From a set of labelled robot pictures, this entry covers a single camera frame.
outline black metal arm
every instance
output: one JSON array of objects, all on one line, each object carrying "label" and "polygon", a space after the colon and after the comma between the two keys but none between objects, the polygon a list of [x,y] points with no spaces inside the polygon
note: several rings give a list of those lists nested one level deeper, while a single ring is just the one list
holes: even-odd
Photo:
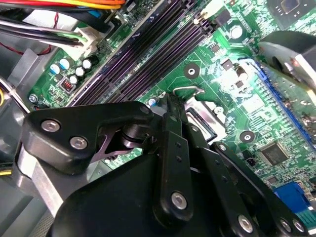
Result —
[{"label": "black metal arm", "polygon": [[[153,111],[129,102],[26,117],[14,173],[55,215],[50,236],[308,236],[225,144],[209,147],[179,98]],[[88,184],[91,161],[136,147],[140,157]]]}]

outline green circuit board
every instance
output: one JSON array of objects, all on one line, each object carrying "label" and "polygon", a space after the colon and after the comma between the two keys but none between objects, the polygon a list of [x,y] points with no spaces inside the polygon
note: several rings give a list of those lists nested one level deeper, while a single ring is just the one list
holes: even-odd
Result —
[{"label": "green circuit board", "polygon": [[[112,55],[155,4],[156,2],[152,0],[141,0],[128,14],[119,14],[121,26],[111,37],[102,39],[97,45],[97,51],[94,55],[99,59],[98,65],[95,65],[90,72],[86,73],[84,79],[79,81],[79,83],[75,85],[74,90],[70,93],[60,86],[60,81],[62,79],[56,77],[50,70],[50,65],[59,65],[61,59],[68,57],[68,54],[64,50],[59,49],[47,64],[47,67],[37,83],[29,92],[29,95],[33,94],[38,98],[38,101],[35,104],[39,108],[59,108],[66,106],[74,96],[75,92],[94,74],[95,71],[99,69],[99,65],[102,65]],[[86,25],[79,24],[79,27],[86,27]],[[84,58],[82,57],[75,61],[73,66],[68,70],[61,72],[60,75],[63,78],[73,75],[76,67],[82,65],[83,59]]]},{"label": "green circuit board", "polygon": [[[228,1],[225,7],[231,13],[231,20],[138,100],[147,103],[150,98],[165,91],[172,92],[176,87],[196,85],[204,89],[205,94],[198,95],[197,100],[212,101],[224,108],[228,136],[222,141],[241,159],[244,159],[242,152],[246,150],[254,154],[256,164],[251,168],[269,187],[301,180],[312,191],[315,187],[309,179],[316,176],[314,149],[306,143],[255,71],[248,68],[248,79],[243,80],[242,85],[236,86],[239,80],[233,65],[240,64],[239,58],[257,56],[257,43],[269,33],[287,29],[316,35],[314,8],[289,25],[290,19],[280,23],[276,16],[272,16],[273,2]],[[225,69],[224,62],[230,64],[231,68]],[[188,65],[198,66],[199,75],[195,79],[186,76]],[[284,92],[287,82],[282,86]],[[181,91],[179,96],[188,99],[192,93],[192,90]],[[291,87],[287,94],[288,97],[307,96],[305,91],[296,90],[295,87]],[[293,106],[297,111],[306,109],[306,106],[300,103],[294,103]],[[244,131],[252,131],[255,134],[251,143],[240,140]],[[278,145],[286,154],[283,162],[271,165],[262,157],[262,150],[272,144]],[[139,154],[140,151],[137,150],[106,162],[111,168],[116,168]]]}]

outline ram slot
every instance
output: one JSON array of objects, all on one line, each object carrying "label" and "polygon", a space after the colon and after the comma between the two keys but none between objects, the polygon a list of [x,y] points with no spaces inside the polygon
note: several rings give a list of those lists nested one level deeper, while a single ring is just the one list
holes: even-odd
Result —
[{"label": "ram slot", "polygon": [[147,51],[161,41],[182,17],[192,9],[194,0],[172,1],[165,7],[161,14],[157,15],[141,34],[136,33],[135,40],[114,57],[106,65],[102,72],[102,79],[93,84],[85,95],[78,99],[73,105],[94,104],[104,94],[111,90],[113,85],[127,75],[145,56]]},{"label": "ram slot", "polygon": [[174,37],[157,50],[106,102],[113,103],[137,99],[137,97],[166,76],[214,30],[215,28],[206,20],[197,25],[193,22],[187,23]]}]

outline capacitor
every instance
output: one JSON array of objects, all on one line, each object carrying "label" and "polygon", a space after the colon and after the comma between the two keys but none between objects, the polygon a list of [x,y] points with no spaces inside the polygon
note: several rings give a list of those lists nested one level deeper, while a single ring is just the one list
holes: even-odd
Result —
[{"label": "capacitor", "polygon": [[97,56],[92,55],[87,57],[82,61],[82,67],[87,71],[91,70],[91,68],[99,63],[99,59]]},{"label": "capacitor", "polygon": [[68,70],[75,64],[74,60],[71,57],[63,58],[59,61],[59,65],[62,69]]},{"label": "capacitor", "polygon": [[241,66],[238,66],[236,68],[236,73],[237,73],[237,76],[239,77],[240,80],[247,80],[248,79],[248,74],[246,73],[245,69],[242,68]]},{"label": "capacitor", "polygon": [[50,72],[54,75],[60,74],[62,69],[57,64],[50,65]]},{"label": "capacitor", "polygon": [[150,99],[148,100],[148,105],[149,105],[150,107],[151,107],[151,106],[155,106],[155,105],[158,104],[158,102],[159,102],[159,98],[156,97],[156,96],[153,96],[152,98],[150,98]]},{"label": "capacitor", "polygon": [[78,78],[82,78],[85,75],[85,70],[83,67],[77,67],[75,70],[75,74]]},{"label": "capacitor", "polygon": [[71,84],[76,85],[79,82],[79,79],[78,79],[78,77],[76,75],[71,75],[69,77],[69,81],[71,82]]}]

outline motherboard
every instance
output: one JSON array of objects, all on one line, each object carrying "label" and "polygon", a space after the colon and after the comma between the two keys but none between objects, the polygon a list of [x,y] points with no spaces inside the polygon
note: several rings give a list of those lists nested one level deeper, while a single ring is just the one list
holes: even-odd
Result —
[{"label": "motherboard", "polygon": [[[92,56],[73,60],[63,50],[56,53],[29,93],[35,108],[130,100],[150,107],[166,92],[187,103],[198,89],[195,99],[212,103],[223,116],[220,141],[271,189],[297,181],[312,197],[315,93],[267,67],[259,43],[280,30],[316,35],[315,1],[131,2],[115,14],[118,29]],[[216,20],[198,25],[193,19],[210,4],[218,8]],[[70,67],[61,68],[61,60]],[[140,154],[135,149],[104,162],[115,169]]]}]

